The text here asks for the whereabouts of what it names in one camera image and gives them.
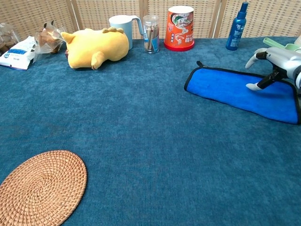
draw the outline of white packet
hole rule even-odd
[[[28,36],[24,41],[18,42],[9,51],[0,56],[0,65],[15,70],[27,70],[30,61],[34,58],[34,37]]]

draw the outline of plush toy ear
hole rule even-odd
[[[74,34],[69,34],[67,32],[61,32],[61,36],[68,44],[71,43],[73,38],[75,37]]]

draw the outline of blue towel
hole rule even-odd
[[[260,91],[251,91],[248,83],[264,76],[203,66],[199,61],[186,80],[184,89],[200,97],[256,113],[268,119],[300,124],[300,106],[295,86],[276,81]]]

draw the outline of yellow plush toy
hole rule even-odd
[[[106,60],[118,61],[128,53],[129,42],[122,28],[95,31],[89,28],[73,34],[61,33],[66,41],[68,63],[71,68],[99,68]]]

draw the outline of woven rattan coaster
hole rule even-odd
[[[1,226],[56,226],[77,207],[87,182],[84,162],[65,150],[38,154],[0,186]]]

